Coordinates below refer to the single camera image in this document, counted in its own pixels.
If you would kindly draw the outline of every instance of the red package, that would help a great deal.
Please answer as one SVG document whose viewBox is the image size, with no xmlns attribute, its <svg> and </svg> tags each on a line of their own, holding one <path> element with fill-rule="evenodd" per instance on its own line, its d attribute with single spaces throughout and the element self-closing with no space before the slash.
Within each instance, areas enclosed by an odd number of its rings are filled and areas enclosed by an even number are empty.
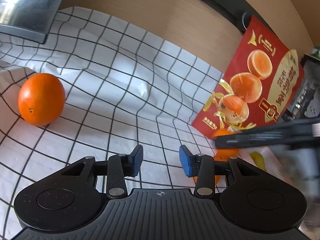
<svg viewBox="0 0 320 240">
<path fill-rule="evenodd" d="M 303 69 L 295 50 L 252 16 L 223 79 L 192 123 L 211 138 L 216 129 L 273 124 L 300 87 Z"/>
</svg>

